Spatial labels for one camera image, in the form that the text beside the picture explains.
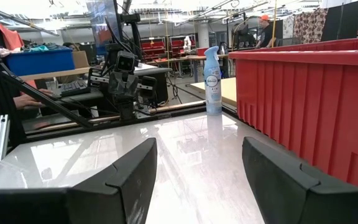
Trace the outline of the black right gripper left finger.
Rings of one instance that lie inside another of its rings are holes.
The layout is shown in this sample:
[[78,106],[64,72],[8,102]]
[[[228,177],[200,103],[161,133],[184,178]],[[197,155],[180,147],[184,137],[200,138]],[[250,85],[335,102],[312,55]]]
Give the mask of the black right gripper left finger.
[[70,190],[70,223],[145,223],[156,174],[157,140],[148,138]]

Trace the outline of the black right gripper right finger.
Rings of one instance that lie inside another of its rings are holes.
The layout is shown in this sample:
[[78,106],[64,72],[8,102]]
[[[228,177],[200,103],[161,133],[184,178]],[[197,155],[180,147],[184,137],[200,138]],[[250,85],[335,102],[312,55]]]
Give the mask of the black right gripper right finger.
[[265,223],[358,223],[357,187],[251,137],[242,159]]

